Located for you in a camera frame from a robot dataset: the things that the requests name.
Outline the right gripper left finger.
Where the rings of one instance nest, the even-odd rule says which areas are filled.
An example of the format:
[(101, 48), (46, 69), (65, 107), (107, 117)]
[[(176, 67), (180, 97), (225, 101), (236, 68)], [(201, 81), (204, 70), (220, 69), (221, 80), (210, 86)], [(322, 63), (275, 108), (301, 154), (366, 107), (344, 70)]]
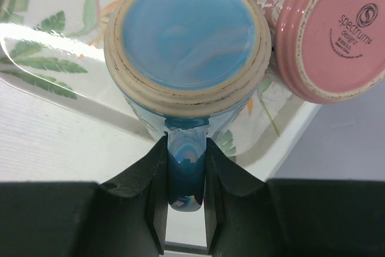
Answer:
[(112, 179), (3, 182), (2, 256), (160, 256), (167, 139)]

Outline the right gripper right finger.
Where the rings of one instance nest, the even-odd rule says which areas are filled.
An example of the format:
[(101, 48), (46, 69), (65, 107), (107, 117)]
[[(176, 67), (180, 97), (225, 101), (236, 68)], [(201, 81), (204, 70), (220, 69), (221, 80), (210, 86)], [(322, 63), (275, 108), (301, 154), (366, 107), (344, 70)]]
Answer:
[(205, 154), (205, 228), (212, 256), (383, 256), (384, 183), (269, 179)]

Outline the blue glazed mug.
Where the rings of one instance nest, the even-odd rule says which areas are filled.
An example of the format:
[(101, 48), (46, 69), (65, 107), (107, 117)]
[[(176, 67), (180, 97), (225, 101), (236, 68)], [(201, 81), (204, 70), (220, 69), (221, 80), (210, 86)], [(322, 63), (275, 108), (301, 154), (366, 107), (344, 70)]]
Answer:
[(121, 0), (105, 30), (108, 72), (150, 135), (167, 139), (167, 196), (200, 209), (207, 140), (246, 106), (269, 65), (253, 0)]

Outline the pink patterned mug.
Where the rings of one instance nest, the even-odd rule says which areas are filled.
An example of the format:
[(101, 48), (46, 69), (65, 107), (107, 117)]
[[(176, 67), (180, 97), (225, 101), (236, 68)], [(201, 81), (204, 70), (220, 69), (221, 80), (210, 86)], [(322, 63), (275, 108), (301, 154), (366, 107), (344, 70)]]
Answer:
[(299, 98), (332, 104), (384, 78), (384, 0), (253, 0), (272, 35), (270, 74)]

